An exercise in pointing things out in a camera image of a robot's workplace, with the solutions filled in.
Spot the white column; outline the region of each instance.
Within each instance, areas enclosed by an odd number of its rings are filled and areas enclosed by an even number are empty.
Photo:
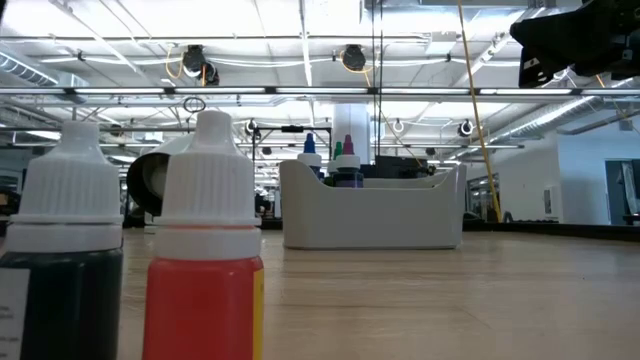
[[[344,137],[351,134],[353,151],[360,157],[361,164],[369,164],[371,157],[369,112],[367,104],[335,104],[333,107],[333,148],[336,141],[344,143]]]

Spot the blue bottle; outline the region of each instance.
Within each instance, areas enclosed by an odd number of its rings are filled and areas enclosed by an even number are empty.
[[[308,133],[304,142],[304,151],[298,154],[298,161],[302,161],[305,165],[313,170],[316,177],[320,179],[320,168],[322,167],[322,157],[316,154],[316,143],[313,141],[313,134]]]

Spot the cable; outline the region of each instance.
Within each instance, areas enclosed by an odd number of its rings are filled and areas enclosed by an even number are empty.
[[[482,156],[487,167],[487,176],[489,177],[489,188],[491,189],[491,197],[493,199],[493,208],[496,211],[498,222],[502,222],[502,213],[500,212],[500,203],[498,203],[498,195],[496,187],[493,183],[493,172],[491,171],[491,163],[489,162],[489,154],[484,145],[484,136],[482,135],[482,127],[480,126],[480,116],[478,115],[478,102],[476,100],[476,91],[473,86],[473,72],[471,71],[471,60],[469,59],[469,45],[467,44],[467,34],[464,31],[464,15],[462,14],[462,0],[458,0],[458,16],[460,17],[460,29],[462,31],[462,43],[464,45],[464,56],[467,59],[467,74],[469,75],[469,87],[471,88],[471,100],[473,101],[473,115],[476,119],[476,129],[478,130],[478,138],[482,147]]]
[[[178,70],[178,75],[174,75],[169,69],[169,57],[171,57],[171,49],[172,48],[169,48],[169,51],[167,51],[167,59],[164,63],[164,69],[167,71],[167,74],[169,76],[171,76],[174,79],[177,79],[180,77],[180,75],[182,75],[182,62],[184,61],[184,52],[180,54],[180,70]]]
[[[596,75],[596,79],[598,79],[598,82],[600,83],[600,86],[602,86],[603,88],[606,88],[606,86],[604,85],[604,81],[602,81],[602,78],[600,78],[600,75]],[[629,117],[627,116],[627,114],[625,114],[622,109],[620,109],[620,107],[618,106],[618,103],[616,102],[615,99],[611,99],[613,101],[613,106],[616,107],[616,110],[618,110],[618,113],[622,116],[623,119],[629,121],[629,124],[631,124],[631,127],[633,128],[633,130],[635,130],[638,135],[640,135],[640,131],[638,131],[638,129],[635,127],[635,125],[633,125],[633,120],[629,119]]]

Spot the wooden table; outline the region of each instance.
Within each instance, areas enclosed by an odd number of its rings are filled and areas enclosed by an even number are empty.
[[[465,233],[458,250],[309,252],[263,234],[265,360],[640,358],[633,243]],[[141,356],[150,238],[126,233],[121,360]]]

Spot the dark green bottle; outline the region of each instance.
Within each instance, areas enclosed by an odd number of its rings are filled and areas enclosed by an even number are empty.
[[[119,192],[94,123],[65,123],[31,161],[0,258],[0,359],[116,359]]]

